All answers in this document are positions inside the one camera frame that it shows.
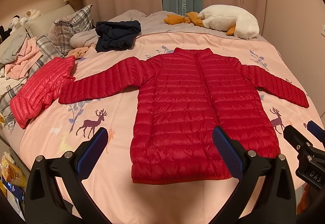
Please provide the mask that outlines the grey bed sheet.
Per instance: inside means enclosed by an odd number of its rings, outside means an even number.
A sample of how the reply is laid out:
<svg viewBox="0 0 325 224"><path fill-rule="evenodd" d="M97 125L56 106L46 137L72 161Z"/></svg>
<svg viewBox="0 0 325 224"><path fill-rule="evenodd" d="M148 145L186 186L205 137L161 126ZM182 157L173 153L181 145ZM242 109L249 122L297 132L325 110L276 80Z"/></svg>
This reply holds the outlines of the grey bed sheet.
<svg viewBox="0 0 325 224"><path fill-rule="evenodd" d="M184 32L210 34L217 37L240 40L237 37L227 36L225 32L195 26L193 23L180 23L177 25L168 25L164 22L164 19L167 18L169 14L174 15L173 12L168 11L158 11L150 15L146 15L143 12L133 9L128 10L114 18L111 18L109 22L138 21L141 24L141 35L167 32Z"/></svg>

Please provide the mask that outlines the white plush goose toy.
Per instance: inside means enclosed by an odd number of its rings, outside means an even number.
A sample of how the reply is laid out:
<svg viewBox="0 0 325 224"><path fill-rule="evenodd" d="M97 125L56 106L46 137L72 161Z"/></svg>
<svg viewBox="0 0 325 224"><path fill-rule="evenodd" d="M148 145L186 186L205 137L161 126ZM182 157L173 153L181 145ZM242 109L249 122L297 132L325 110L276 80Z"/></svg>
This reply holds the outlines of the white plush goose toy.
<svg viewBox="0 0 325 224"><path fill-rule="evenodd" d="M164 22L168 25L192 23L241 39L253 39L259 35L259 24L255 16L243 8L233 5L211 5L201 12L191 11L184 16L167 15Z"/></svg>

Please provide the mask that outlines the pile of pink grey clothes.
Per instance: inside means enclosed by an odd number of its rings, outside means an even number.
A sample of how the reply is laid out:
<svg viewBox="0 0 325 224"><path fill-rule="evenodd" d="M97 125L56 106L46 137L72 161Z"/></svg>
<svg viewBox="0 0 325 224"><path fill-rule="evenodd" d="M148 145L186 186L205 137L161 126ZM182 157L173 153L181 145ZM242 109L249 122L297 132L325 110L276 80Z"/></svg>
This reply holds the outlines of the pile of pink grey clothes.
<svg viewBox="0 0 325 224"><path fill-rule="evenodd" d="M41 56L36 38L19 34L11 41L1 56L1 97L26 82L29 69Z"/></svg>

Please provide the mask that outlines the folded pink-red down jacket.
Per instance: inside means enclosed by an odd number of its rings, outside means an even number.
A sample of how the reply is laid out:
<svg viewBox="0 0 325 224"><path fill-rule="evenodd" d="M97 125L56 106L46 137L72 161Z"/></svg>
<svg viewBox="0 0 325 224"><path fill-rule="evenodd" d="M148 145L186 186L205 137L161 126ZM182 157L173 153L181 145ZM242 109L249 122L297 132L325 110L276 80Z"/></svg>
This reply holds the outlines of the folded pink-red down jacket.
<svg viewBox="0 0 325 224"><path fill-rule="evenodd" d="M42 110L47 109L60 96L62 88L75 80L71 71L75 57L55 57L23 85L11 100L10 109L16 123L25 129L29 121L36 118Z"/></svg>

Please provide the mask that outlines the white wall switch panel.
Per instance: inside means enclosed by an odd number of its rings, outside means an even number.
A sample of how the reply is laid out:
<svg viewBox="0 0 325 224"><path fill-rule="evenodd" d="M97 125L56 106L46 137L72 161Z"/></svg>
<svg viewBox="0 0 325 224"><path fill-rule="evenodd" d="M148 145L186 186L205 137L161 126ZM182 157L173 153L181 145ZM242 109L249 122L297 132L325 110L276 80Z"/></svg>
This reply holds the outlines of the white wall switch panel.
<svg viewBox="0 0 325 224"><path fill-rule="evenodd" d="M325 25L322 26L321 35L325 37Z"/></svg>

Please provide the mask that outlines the beige headboard cushion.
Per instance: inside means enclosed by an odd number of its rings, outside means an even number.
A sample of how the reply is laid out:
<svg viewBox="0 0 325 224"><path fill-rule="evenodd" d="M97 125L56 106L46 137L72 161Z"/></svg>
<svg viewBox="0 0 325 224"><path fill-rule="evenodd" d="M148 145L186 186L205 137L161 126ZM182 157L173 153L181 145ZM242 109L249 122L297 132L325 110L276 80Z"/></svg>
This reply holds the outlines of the beige headboard cushion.
<svg viewBox="0 0 325 224"><path fill-rule="evenodd" d="M31 38L47 35L50 27L56 19L61 19L70 16L74 13L74 9L69 4L62 6L56 10L42 14L41 16L31 19L24 24L25 30Z"/></svg>

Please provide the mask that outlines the large red down jacket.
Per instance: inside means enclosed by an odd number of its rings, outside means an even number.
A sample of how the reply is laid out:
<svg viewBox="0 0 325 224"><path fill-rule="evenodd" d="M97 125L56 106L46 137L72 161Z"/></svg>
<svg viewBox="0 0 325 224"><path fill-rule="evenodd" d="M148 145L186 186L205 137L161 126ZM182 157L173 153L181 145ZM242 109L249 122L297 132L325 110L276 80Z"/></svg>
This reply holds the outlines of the large red down jacket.
<svg viewBox="0 0 325 224"><path fill-rule="evenodd" d="M147 60L128 57L62 88L60 104L110 97L138 88L130 146L132 181L172 184L231 177L212 140L217 126L246 150L274 158L276 132L262 90L309 107L305 92L288 81L210 49L176 48Z"/></svg>

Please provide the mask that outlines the yellow snack bag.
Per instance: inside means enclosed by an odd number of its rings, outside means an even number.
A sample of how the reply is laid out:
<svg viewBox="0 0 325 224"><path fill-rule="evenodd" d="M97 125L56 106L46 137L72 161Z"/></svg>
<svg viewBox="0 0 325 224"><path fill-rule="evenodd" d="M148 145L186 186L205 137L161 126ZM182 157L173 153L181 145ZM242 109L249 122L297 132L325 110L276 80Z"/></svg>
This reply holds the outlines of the yellow snack bag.
<svg viewBox="0 0 325 224"><path fill-rule="evenodd" d="M4 179L13 185L25 188L27 184L26 176L22 170L15 165L11 155L4 152L1 158L1 172Z"/></svg>

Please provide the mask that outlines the pink deer print duvet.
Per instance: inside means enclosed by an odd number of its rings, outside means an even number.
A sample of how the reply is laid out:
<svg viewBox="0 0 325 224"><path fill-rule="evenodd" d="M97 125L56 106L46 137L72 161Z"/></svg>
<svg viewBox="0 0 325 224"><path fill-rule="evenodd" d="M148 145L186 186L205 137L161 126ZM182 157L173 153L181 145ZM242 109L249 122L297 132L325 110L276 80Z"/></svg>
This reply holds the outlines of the pink deer print duvet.
<svg viewBox="0 0 325 224"><path fill-rule="evenodd" d="M175 48L205 49L233 56L245 65L256 65L299 86L272 44L256 40L236 40L198 33L160 33L139 37L131 50L97 53L89 50L76 64L75 77L81 79L108 69L134 56L141 60L167 54ZM101 127L108 130L109 143L84 187L113 223L208 223L222 208L237 180L209 180L168 185L134 184L131 178L129 147L137 113L138 92L129 88L109 98L68 106L57 101L28 124L16 127L12 147L27 167L35 158L60 157L75 150L90 136L83 131L84 120L95 120L101 109L107 112Z"/></svg>

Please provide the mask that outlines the small plush toys on headboard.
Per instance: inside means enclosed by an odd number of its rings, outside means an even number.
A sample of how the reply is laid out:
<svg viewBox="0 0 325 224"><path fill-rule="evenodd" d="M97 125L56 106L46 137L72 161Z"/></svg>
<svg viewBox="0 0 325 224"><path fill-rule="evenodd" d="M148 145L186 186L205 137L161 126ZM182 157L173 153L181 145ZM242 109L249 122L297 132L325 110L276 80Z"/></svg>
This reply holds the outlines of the small plush toys on headboard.
<svg viewBox="0 0 325 224"><path fill-rule="evenodd" d="M25 25L29 20L37 18L41 16L42 13L40 10L28 10L26 12L26 15L23 17L20 17L19 15L15 15L7 30L4 30L3 26L1 26L1 38L2 40L5 40L8 38L12 33L14 33L16 30L20 29L21 26Z"/></svg>

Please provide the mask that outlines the dark navy garment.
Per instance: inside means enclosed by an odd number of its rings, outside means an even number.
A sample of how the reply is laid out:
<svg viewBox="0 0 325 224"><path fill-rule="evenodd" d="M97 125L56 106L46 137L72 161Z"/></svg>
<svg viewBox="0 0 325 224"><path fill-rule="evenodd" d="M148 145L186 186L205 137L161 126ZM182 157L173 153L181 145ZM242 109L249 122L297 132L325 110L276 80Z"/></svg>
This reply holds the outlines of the dark navy garment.
<svg viewBox="0 0 325 224"><path fill-rule="evenodd" d="M109 52L131 49L141 30L141 24L137 20L97 22L95 32L99 38L95 50L97 52Z"/></svg>

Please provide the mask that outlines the grey rolled garment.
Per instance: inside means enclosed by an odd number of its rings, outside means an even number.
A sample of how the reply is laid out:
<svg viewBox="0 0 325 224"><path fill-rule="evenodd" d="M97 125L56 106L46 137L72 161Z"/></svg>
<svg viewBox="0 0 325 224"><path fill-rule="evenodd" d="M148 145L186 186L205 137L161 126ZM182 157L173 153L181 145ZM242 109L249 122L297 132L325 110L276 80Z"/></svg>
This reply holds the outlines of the grey rolled garment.
<svg viewBox="0 0 325 224"><path fill-rule="evenodd" d="M81 48L86 46L91 46L91 44L96 44L99 39L95 29L91 29L84 32L76 33L70 39L69 43L73 48Z"/></svg>

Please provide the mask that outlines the grey plaid pillow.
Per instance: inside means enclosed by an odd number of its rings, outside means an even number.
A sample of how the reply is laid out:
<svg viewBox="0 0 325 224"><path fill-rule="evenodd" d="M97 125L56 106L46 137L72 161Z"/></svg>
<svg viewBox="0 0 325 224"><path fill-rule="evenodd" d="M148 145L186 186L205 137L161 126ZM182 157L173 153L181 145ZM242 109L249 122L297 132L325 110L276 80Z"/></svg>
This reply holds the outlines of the grey plaid pillow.
<svg viewBox="0 0 325 224"><path fill-rule="evenodd" d="M70 16L56 19L49 29L47 35L36 38L42 56L29 70L29 74L34 74L43 65L55 57L65 57L73 49L69 41L76 33L91 30L93 28L91 18L92 5L87 5Z"/></svg>

